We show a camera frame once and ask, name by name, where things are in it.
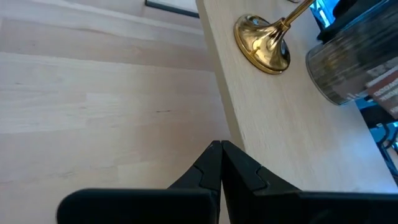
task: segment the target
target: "brass lamp base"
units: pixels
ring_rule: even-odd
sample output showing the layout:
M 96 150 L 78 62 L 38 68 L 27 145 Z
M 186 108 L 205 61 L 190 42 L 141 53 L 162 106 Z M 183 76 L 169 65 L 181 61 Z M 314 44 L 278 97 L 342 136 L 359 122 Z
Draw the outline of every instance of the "brass lamp base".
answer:
M 288 29 L 282 19 L 269 24 L 259 16 L 244 15 L 235 23 L 234 34 L 242 53 L 254 66 L 277 75 L 290 64 L 290 52 L 283 40 Z

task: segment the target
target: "wooden desk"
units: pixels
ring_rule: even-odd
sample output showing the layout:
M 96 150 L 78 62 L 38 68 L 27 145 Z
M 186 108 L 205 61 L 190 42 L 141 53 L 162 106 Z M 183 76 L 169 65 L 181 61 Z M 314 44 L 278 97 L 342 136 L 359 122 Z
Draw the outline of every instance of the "wooden desk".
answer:
M 247 13 L 274 22 L 297 5 L 286 0 L 197 0 L 197 5 L 235 144 L 303 190 L 397 192 L 356 105 L 331 104 L 308 76 L 305 54 L 319 33 L 309 10 L 285 36 L 290 68 L 267 75 L 239 51 L 233 25 Z

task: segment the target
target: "desk surface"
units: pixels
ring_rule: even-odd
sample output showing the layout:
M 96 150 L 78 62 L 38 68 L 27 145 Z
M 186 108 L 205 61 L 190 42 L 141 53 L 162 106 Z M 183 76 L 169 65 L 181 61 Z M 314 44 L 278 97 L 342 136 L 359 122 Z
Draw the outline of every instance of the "desk surface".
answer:
M 397 192 L 356 105 L 331 104 L 308 76 L 305 54 L 319 33 L 309 10 L 285 36 L 289 69 L 267 75 L 239 51 L 233 25 L 247 13 L 274 22 L 297 5 L 286 0 L 197 0 L 197 5 L 235 144 L 303 190 Z

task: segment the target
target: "light wood floor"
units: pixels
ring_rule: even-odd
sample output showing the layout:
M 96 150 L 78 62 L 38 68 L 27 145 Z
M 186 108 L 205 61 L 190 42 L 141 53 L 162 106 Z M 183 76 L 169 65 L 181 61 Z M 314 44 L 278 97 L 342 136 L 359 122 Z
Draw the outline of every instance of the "light wood floor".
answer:
M 200 21 L 144 0 L 0 0 L 0 223 L 164 188 L 228 139 Z

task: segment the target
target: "gold lamp stand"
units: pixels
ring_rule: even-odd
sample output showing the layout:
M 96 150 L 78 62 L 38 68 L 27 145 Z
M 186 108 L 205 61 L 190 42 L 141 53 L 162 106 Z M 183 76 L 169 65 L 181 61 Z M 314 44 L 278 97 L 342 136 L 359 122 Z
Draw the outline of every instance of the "gold lamp stand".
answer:
M 315 0 L 304 0 L 290 15 L 273 24 L 255 15 L 243 15 L 235 23 L 236 43 L 246 58 L 263 72 L 277 75 L 289 67 L 290 52 L 284 35 L 290 24 Z

